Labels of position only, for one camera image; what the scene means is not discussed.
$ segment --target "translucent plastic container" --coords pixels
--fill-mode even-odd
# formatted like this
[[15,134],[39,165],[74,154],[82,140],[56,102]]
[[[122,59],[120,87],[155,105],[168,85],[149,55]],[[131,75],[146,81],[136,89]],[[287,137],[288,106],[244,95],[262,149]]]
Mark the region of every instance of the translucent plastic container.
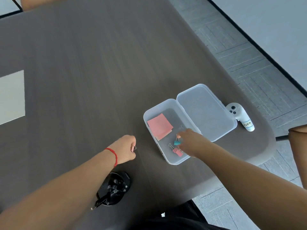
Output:
[[[157,141],[147,121],[160,115],[174,127],[166,137]],[[174,146],[176,134],[191,128],[214,142],[237,127],[237,120],[204,84],[198,84],[178,94],[177,99],[168,99],[144,113],[144,122],[159,147],[165,160],[178,165],[189,158],[185,153],[179,157],[169,144]]]

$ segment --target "open plastic box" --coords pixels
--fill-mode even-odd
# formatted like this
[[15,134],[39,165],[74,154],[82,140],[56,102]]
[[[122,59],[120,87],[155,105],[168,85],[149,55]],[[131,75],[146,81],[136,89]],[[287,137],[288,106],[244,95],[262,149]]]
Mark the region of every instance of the open plastic box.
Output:
[[[166,137],[157,141],[147,121],[163,113],[174,127]],[[172,152],[176,134],[186,128],[202,134],[214,142],[235,129],[238,125],[221,101],[204,84],[198,84],[178,94],[177,99],[168,99],[144,113],[144,122],[155,140],[165,160],[171,165],[179,165],[190,156],[185,153],[179,157]]]

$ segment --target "gray carpet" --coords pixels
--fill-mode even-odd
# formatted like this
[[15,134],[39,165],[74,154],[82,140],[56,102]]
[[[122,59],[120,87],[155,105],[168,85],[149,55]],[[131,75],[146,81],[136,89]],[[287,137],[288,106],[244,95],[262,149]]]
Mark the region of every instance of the gray carpet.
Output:
[[[276,136],[307,123],[307,98],[207,0],[170,0],[272,126]],[[301,186],[288,141],[259,166]],[[221,185],[193,199],[210,224],[259,229]]]

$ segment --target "person's left hand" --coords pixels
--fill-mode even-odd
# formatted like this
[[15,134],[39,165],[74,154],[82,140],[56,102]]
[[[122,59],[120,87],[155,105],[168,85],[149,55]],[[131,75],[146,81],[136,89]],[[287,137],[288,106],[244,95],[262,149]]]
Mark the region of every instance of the person's left hand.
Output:
[[117,164],[122,164],[135,158],[136,154],[133,152],[135,145],[136,139],[133,135],[124,135],[108,148],[117,154]]

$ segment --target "plastic lid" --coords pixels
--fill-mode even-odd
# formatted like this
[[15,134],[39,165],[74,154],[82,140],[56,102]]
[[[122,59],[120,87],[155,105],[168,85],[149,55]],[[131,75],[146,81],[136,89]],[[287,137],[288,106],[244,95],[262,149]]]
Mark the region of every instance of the plastic lid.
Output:
[[211,142],[237,127],[238,122],[221,101],[204,84],[189,88],[177,96],[190,119]]

